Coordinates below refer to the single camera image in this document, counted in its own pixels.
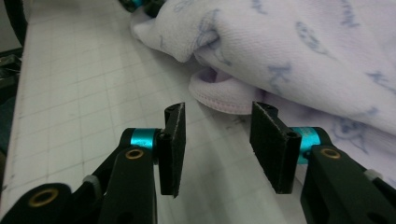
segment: white grid surface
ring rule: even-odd
[[[213,111],[191,97],[189,75],[199,69],[134,40],[129,13],[116,0],[36,0],[1,215],[38,185],[63,182],[76,190],[123,130],[162,128],[163,110],[186,102],[180,194],[158,194],[160,223],[305,223],[301,186],[275,195],[263,176],[248,142],[249,117]]]

